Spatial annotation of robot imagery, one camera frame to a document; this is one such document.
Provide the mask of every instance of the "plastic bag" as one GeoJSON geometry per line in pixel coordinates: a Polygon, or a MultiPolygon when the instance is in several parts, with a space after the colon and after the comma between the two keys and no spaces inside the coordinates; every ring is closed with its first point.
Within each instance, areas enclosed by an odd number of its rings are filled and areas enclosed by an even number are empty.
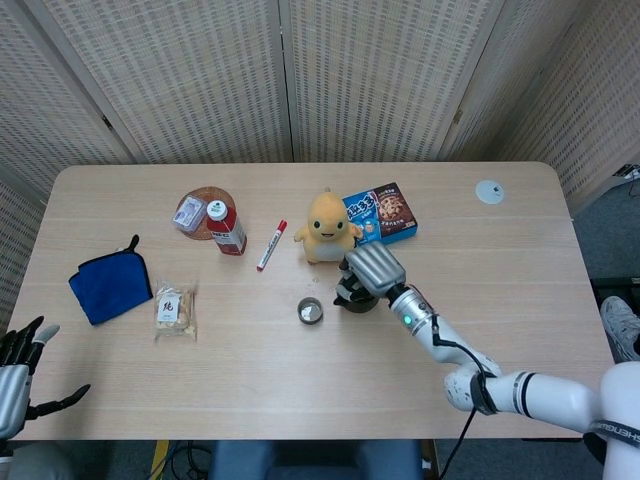
{"type": "Polygon", "coordinates": [[[197,340],[195,296],[195,285],[158,281],[154,298],[156,342],[163,336],[187,336],[197,340]]]}

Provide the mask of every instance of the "yellow plush toy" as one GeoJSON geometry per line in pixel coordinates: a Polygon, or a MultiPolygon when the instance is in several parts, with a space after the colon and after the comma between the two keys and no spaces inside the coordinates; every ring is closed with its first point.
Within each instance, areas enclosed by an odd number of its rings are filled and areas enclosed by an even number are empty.
{"type": "Polygon", "coordinates": [[[303,243],[309,263],[341,261],[345,252],[355,248],[356,238],[362,238],[362,230],[349,222],[342,199],[333,192],[313,199],[307,225],[293,237],[303,243]]]}

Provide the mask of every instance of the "white panel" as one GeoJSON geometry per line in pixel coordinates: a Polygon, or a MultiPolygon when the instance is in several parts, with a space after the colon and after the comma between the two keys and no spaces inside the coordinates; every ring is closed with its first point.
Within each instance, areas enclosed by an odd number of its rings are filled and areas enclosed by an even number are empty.
{"type": "Polygon", "coordinates": [[[552,165],[578,207],[640,155],[640,8],[597,2],[572,28],[531,107],[499,145],[501,160],[552,165]]]}
{"type": "Polygon", "coordinates": [[[44,3],[152,162],[288,158],[266,1],[44,3]]]}
{"type": "Polygon", "coordinates": [[[0,336],[11,318],[43,213],[0,183],[0,336]]]}
{"type": "Polygon", "coordinates": [[[69,165],[119,163],[125,158],[4,2],[0,65],[0,161],[43,196],[69,165]]]}
{"type": "Polygon", "coordinates": [[[506,0],[460,105],[459,123],[445,140],[442,160],[491,160],[485,156],[487,147],[582,3],[506,0]]]}
{"type": "Polygon", "coordinates": [[[302,159],[435,159],[501,3],[291,1],[302,159]]]}

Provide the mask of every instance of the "shoe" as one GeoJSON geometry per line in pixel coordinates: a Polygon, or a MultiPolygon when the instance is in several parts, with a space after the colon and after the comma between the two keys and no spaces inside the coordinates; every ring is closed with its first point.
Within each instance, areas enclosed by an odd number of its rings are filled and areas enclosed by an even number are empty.
{"type": "Polygon", "coordinates": [[[620,297],[607,297],[600,307],[604,329],[623,361],[640,361],[640,317],[620,297]]]}

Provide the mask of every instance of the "plastic bottle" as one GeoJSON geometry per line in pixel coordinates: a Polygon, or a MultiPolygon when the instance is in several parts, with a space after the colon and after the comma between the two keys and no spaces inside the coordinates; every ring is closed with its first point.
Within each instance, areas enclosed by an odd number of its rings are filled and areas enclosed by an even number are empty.
{"type": "Polygon", "coordinates": [[[247,236],[235,209],[214,200],[207,205],[207,216],[207,228],[220,251],[227,255],[242,255],[247,247],[247,236]]]}

